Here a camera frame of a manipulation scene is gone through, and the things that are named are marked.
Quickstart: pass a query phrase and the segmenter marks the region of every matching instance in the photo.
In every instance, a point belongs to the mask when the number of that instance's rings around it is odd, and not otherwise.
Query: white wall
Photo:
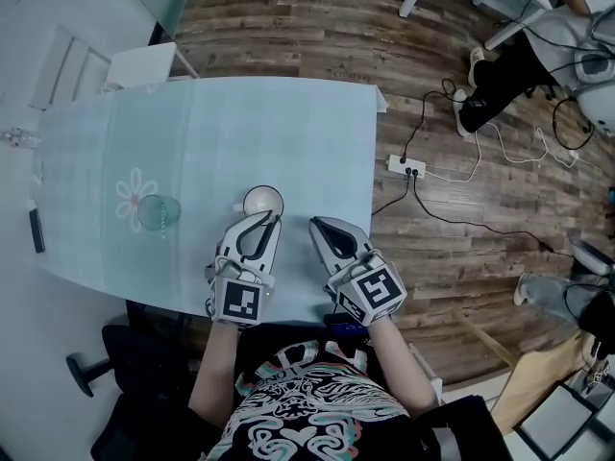
[[[27,105],[57,24],[110,55],[145,46],[155,21],[137,0],[0,0],[0,128],[36,127]],[[101,327],[125,305],[35,267],[31,163],[0,145],[0,446],[14,461],[87,460],[119,391],[106,375],[88,398],[64,358],[105,358]]]
[[[62,24],[103,55],[147,45],[156,21],[138,0],[0,0],[0,128],[33,128],[27,105]]]

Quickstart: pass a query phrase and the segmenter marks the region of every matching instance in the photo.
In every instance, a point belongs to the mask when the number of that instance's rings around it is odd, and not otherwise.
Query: glass cup
[[[148,195],[141,198],[136,213],[148,231],[164,231],[179,220],[182,206],[170,196]]]

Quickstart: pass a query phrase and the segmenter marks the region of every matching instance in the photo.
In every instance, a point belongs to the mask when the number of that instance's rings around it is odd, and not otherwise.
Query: black chair
[[[195,376],[188,354],[151,329],[106,326],[102,333],[109,360],[87,370],[74,356],[66,357],[66,363],[88,396],[93,396],[89,383],[114,369],[122,395],[90,453],[95,461],[133,461],[154,436],[173,428],[172,419],[187,406]]]

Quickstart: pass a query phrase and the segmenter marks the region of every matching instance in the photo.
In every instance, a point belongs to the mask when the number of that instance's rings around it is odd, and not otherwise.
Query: white robot device
[[[324,290],[362,325],[394,312],[407,292],[395,266],[365,232],[331,217],[313,217],[309,235],[329,278]]]
[[[278,247],[282,222],[271,211],[256,213],[229,227],[205,269],[210,297],[206,310],[213,321],[241,326],[260,324],[263,309],[273,296],[275,279],[269,275]],[[252,255],[241,250],[242,239],[263,227]]]

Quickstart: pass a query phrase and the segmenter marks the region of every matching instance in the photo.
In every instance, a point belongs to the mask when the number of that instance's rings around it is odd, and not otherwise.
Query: flower pattern
[[[130,227],[133,232],[141,230],[141,224],[138,221],[137,208],[141,198],[154,195],[158,192],[158,183],[148,181],[141,185],[141,170],[134,167],[131,171],[130,185],[123,181],[117,182],[115,192],[120,197],[122,202],[115,209],[115,215],[118,219],[129,218]]]

